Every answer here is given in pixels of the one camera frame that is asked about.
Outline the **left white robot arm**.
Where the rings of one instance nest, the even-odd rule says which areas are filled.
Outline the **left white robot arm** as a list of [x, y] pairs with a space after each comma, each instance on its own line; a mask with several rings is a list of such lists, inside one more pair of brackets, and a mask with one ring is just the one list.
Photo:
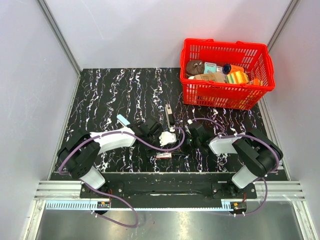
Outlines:
[[118, 130], [105, 132], [89, 132], [79, 130], [63, 145], [57, 158], [60, 161], [60, 174], [70, 175], [91, 186], [91, 192], [98, 198], [107, 195], [108, 185], [105, 178], [94, 166], [96, 158], [111, 150], [132, 147], [137, 138], [145, 141], [147, 154], [152, 155], [154, 147], [159, 147], [159, 136], [163, 131], [162, 125], [154, 118], [130, 123], [122, 115], [117, 116], [122, 125]]

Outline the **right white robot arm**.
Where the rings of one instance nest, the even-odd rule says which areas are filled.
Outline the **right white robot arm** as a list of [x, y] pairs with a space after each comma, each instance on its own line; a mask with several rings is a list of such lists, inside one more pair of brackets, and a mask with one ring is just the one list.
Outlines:
[[226, 186], [233, 198], [243, 195], [246, 187], [255, 180], [276, 171], [284, 156], [282, 150], [256, 128], [233, 136], [221, 133], [214, 137], [201, 123], [189, 120], [186, 129], [186, 150], [199, 149], [208, 156], [235, 154], [242, 160], [244, 165]]

